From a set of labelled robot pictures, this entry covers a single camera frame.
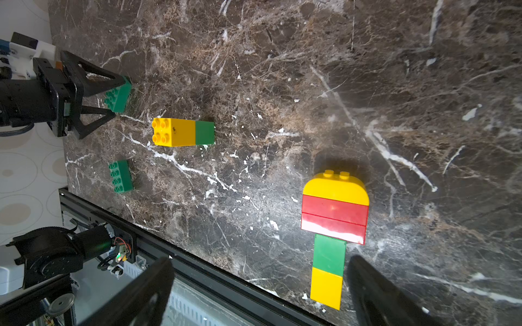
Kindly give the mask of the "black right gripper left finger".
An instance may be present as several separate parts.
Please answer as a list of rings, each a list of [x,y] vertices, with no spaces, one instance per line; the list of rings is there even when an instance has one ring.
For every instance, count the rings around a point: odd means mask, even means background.
[[[175,280],[168,257],[147,270],[83,321],[82,325],[161,325]]]

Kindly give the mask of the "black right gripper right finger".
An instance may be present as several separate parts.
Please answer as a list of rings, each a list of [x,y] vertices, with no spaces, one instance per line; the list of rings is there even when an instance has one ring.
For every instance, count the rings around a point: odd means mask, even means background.
[[[349,260],[347,282],[359,325],[440,325],[360,255]]]

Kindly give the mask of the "green long lego brick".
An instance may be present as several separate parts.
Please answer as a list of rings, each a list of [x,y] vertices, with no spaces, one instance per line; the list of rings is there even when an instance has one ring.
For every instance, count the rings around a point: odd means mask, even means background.
[[[133,85],[127,77],[124,77],[125,83],[121,86],[113,88],[105,93],[104,103],[108,109],[116,114],[122,114],[125,111],[129,95]]]
[[[115,193],[121,194],[134,190],[127,160],[118,160],[109,164],[112,185]]]

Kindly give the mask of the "yellow square lego brick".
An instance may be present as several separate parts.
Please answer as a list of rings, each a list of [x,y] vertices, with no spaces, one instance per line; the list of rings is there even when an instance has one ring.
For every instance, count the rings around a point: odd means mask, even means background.
[[[312,269],[310,298],[330,308],[340,310],[343,278],[318,268]]]

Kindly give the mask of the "red long lego brick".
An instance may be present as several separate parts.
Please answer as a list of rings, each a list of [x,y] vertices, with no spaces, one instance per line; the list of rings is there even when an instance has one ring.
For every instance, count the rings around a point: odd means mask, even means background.
[[[365,245],[368,211],[368,205],[304,195],[300,227],[323,236]]]

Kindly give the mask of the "yellow rounded lego brick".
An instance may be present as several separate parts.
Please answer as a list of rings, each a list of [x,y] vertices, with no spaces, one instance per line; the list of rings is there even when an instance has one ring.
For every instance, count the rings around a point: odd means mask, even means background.
[[[174,118],[155,118],[152,121],[155,145],[175,148],[196,145],[196,122]]]

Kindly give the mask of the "yellow long lego brick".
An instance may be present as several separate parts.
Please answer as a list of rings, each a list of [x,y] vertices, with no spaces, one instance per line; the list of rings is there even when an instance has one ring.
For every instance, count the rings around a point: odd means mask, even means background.
[[[303,194],[355,205],[369,205],[369,196],[363,182],[345,171],[335,173],[333,170],[325,170],[318,173],[306,183]]]

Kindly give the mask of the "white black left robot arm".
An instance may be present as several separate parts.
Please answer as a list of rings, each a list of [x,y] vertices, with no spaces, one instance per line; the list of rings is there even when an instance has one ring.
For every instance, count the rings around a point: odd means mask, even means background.
[[[62,68],[46,58],[34,58],[32,80],[1,76],[2,137],[29,132],[47,123],[56,137],[72,131],[84,139],[113,118],[110,109],[83,105],[94,96],[126,84],[124,76],[100,68],[68,51],[61,53]],[[104,227],[75,234],[72,229],[45,227],[17,236],[1,246],[1,294],[28,289],[62,274],[82,269],[84,262],[111,248]]]

